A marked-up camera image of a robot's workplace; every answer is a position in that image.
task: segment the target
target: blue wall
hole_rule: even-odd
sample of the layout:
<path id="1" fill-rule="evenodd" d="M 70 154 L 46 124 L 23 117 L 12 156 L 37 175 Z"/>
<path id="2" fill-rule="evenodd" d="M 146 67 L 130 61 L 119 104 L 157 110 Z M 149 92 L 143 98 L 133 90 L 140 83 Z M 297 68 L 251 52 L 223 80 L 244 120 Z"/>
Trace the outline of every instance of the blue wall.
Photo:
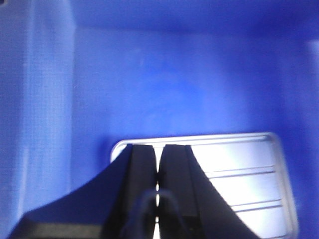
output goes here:
<path id="1" fill-rule="evenodd" d="M 18 138 L 25 80 L 26 1 L 0 6 L 0 236 L 16 221 Z"/>
<path id="2" fill-rule="evenodd" d="M 319 238 L 317 1 L 0 7 L 0 238 L 126 138 L 273 131 L 300 238 Z"/>

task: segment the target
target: black plastic piece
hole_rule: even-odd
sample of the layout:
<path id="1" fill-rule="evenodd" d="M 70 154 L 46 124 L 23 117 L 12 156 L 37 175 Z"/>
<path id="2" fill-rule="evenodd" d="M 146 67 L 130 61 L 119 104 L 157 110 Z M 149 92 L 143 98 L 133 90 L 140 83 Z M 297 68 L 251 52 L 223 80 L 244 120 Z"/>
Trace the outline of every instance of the black plastic piece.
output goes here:
<path id="1" fill-rule="evenodd" d="M 142 191 L 155 186 L 153 148 L 128 145 L 89 183 L 26 213 L 8 239 L 117 239 L 133 202 Z M 148 226 L 149 238 L 154 223 L 155 217 Z"/>
<path id="2" fill-rule="evenodd" d="M 178 201 L 187 229 L 195 239 L 203 239 L 197 201 L 183 145 L 166 145 L 159 165 L 159 188 L 169 190 Z M 184 239 L 184 230 L 178 224 L 174 210 L 166 199 L 159 201 L 159 231 L 162 239 Z"/>
<path id="3" fill-rule="evenodd" d="M 160 188 L 171 190 L 181 206 L 181 214 L 195 239 L 258 239 L 235 214 L 210 183 L 190 146 L 167 145 L 160 165 Z M 170 211 L 162 204 L 160 231 L 163 239 L 172 237 Z"/>

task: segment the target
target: metal tray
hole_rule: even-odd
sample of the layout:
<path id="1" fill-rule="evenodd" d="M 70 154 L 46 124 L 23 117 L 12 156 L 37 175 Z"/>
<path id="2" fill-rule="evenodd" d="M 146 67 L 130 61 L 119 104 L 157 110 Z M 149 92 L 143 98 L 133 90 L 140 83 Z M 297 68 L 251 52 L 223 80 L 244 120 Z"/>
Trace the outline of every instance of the metal tray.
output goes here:
<path id="1" fill-rule="evenodd" d="M 129 139 L 117 143 L 113 161 L 127 144 L 152 145 L 159 165 L 166 144 L 191 145 L 225 201 L 260 238 L 296 239 L 298 221 L 277 136 L 270 132 Z"/>

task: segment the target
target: blue plastic bin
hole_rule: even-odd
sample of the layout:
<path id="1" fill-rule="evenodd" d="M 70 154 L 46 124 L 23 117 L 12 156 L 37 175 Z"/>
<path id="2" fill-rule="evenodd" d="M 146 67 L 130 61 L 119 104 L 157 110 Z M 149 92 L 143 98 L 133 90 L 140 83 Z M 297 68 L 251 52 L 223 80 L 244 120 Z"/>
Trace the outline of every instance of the blue plastic bin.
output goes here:
<path id="1" fill-rule="evenodd" d="M 0 4 L 1 239 L 121 139 L 261 131 L 282 140 L 299 238 L 319 238 L 319 1 Z"/>

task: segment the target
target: silver metal plate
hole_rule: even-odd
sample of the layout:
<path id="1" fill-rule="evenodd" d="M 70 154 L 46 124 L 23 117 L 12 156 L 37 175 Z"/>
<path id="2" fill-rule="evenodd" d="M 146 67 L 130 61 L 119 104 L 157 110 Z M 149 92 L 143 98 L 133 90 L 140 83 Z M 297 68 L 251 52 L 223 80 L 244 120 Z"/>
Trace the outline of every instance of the silver metal plate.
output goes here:
<path id="1" fill-rule="evenodd" d="M 262 239 L 297 238 L 295 204 L 275 134 L 265 132 L 122 140 L 114 146 L 111 162 L 127 144 L 152 145 L 158 166 L 166 144 L 191 145 L 199 165 L 212 184 L 254 233 Z"/>

